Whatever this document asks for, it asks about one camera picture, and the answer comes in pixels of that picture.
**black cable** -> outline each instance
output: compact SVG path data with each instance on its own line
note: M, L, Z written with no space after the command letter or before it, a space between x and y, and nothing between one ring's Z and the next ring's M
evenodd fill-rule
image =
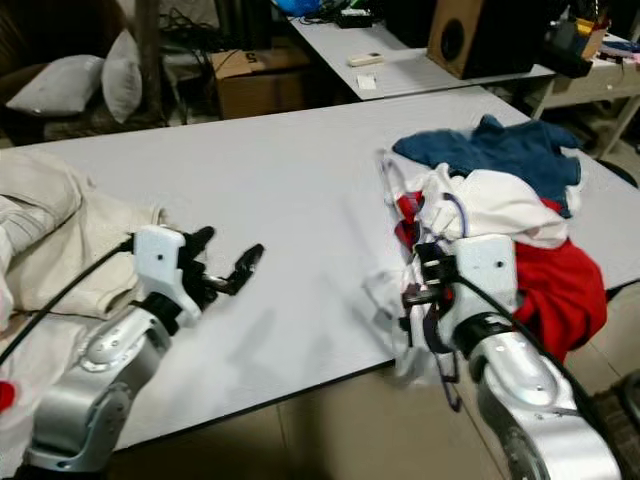
M462 275L458 275L457 279L454 281L461 283L462 285L469 288L469 290L474 292L476 295L482 298L485 302L487 302L489 305L495 308L500 315L507 318L511 322L511 324L515 327L515 329L518 330L536 348L536 350L538 350L538 352L542 356L544 356L547 360L549 360L553 364L553 366L558 369L558 371L567 379L569 384L571 384L571 388L573 389L573 393L577 400L576 404L579 405L579 410L581 410L582 413L585 415L585 420L600 435L606 438L608 435L606 433L605 427L602 424L602 420L600 419L599 415L593 410L593 406L592 406L591 398L589 397L589 394L585 391L584 387L580 384L580 382L576 380L573 374L569 372L569 370L567 370L567 368L562 363L560 363L560 361L556 357L554 357L552 354L547 352L547 350L544 348L542 343L540 343L540 340L538 340L536 336L533 333L531 333L531 331L526 326L524 326L522 322L520 322L520 320L518 320L513 315L511 315L511 313L506 308L504 308L497 300L495 300L491 295L486 293L484 290L478 287L475 283L466 279Z
M229 55L227 55L226 57L224 57L224 60L222 62L220 62L220 65L218 65L216 67L216 72L219 72L220 69L224 66L225 63L227 63L227 60L229 60L231 57L233 57L236 53L241 52L242 50L240 49L235 49L234 51L230 52Z
M187 49L194 56L205 80L213 73L208 54L226 52L240 46L233 36L223 34L220 29L208 23L194 22L175 7L168 14L160 15L160 20L162 36Z
M33 318L29 321L26 327L22 329L22 331L16 335L11 343L7 346L7 348L0 354L0 367L7 361L7 359L11 356L13 351L18 348L24 339L31 333L31 331L36 328L36 326L42 321L44 317L47 316L51 309L56 306L56 304L62 300L65 295L67 295L76 285L78 285L82 280L91 275L94 271L96 271L99 267L101 267L104 263L106 263L111 257L115 256L120 252L130 252L133 250L133 237L128 240L122 242L120 245L114 247L109 250L106 254L100 257L93 265L89 266L86 270L84 270L80 275L74 278L66 287L64 287L58 294L53 297L49 302L42 307L36 313Z

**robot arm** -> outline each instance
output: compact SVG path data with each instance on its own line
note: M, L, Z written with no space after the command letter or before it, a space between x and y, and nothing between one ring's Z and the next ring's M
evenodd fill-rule
M171 337L193 326L218 292L235 295L262 256L264 248L256 245L229 278L210 277L195 257L213 233L210 227L188 235L149 226L135 235L135 268L146 298L95 331L76 364L47 392L16 478L100 478Z
M502 444L512 478L621 478L607 443L576 404L571 383L513 329L508 313L516 308L517 280L511 239L463 238L454 242L453 255L433 245L417 245L416 252L429 288L405 295L404 304L432 303L453 291L438 333L468 360L480 412Z

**electronic device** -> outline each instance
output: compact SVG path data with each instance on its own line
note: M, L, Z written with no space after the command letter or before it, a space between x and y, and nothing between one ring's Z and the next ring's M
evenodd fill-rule
M531 70L547 29L532 0L439 0L428 57L466 79Z
M367 53L364 55L354 55L347 59L350 67L363 67L365 65L374 65L376 63L384 63L384 57L379 53Z
M364 8L345 8L336 18L340 28L368 28L373 25L373 14Z

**cardboard box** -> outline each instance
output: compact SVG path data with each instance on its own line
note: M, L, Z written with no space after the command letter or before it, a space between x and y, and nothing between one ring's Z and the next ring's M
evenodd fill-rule
M321 106L311 62L295 46L211 56L222 118L243 118Z

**wooden speaker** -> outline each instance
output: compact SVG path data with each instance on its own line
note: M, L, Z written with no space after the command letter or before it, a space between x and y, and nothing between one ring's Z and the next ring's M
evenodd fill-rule
M438 0L427 56L462 79L528 72L546 29L537 0Z

